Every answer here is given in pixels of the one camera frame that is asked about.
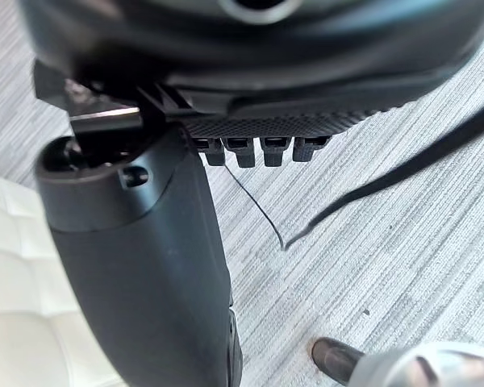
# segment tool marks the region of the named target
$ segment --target black shoe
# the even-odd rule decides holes
[[[312,347],[312,359],[319,370],[334,381],[347,385],[364,353],[340,341],[323,337]]]

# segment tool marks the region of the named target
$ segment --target black cable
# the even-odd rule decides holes
[[[260,204],[258,204],[257,200],[249,193],[249,191],[247,191],[245,189],[245,187],[242,185],[242,183],[240,182],[239,179],[236,178],[236,176],[233,174],[233,172],[229,169],[229,167],[227,165],[224,165],[224,168],[229,172],[230,175],[232,175],[232,178],[233,180],[236,182],[236,184],[238,184],[238,186],[251,198],[252,202],[255,203],[255,206],[258,207],[258,210],[260,210],[260,212],[265,216],[265,218],[267,219],[267,221],[269,222],[269,224],[271,225],[271,227],[273,228],[274,230],[274,233],[277,235],[277,238],[278,240],[280,241],[280,248],[282,250],[285,249],[285,244],[283,243],[283,238],[282,238],[282,234],[280,234],[280,231],[278,231],[278,229],[276,228],[276,226],[274,225],[274,222],[271,220],[271,218],[265,213],[264,209],[261,208]]]
[[[434,165],[482,135],[484,135],[484,108],[472,118],[466,120],[447,135],[438,139],[434,144],[400,164],[395,169],[335,200],[331,205],[317,214],[294,238],[287,242],[282,250],[287,251],[294,243],[309,235],[328,216],[347,206],[349,203],[374,195],[405,181],[409,177],[413,177],[415,174]]]

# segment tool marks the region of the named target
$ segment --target striped carpet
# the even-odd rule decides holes
[[[31,92],[31,52],[0,0],[0,176],[33,186],[42,144],[65,114]],[[384,173],[484,104],[484,46],[417,103],[338,135],[310,164],[227,163],[286,239],[333,198]],[[416,178],[340,211],[280,252],[225,169],[207,168],[232,272],[244,386],[332,385],[307,349],[330,335],[367,352],[429,340],[484,344],[484,138]]]

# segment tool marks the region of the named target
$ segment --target black plastic housing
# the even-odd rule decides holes
[[[484,37],[484,0],[360,0],[269,26],[217,0],[19,3],[46,65],[121,98],[164,85],[196,138],[334,135],[435,89]]]
[[[68,138],[35,174],[65,271],[111,363],[137,387],[237,387],[242,355],[207,177],[173,129],[113,165],[72,170]]]

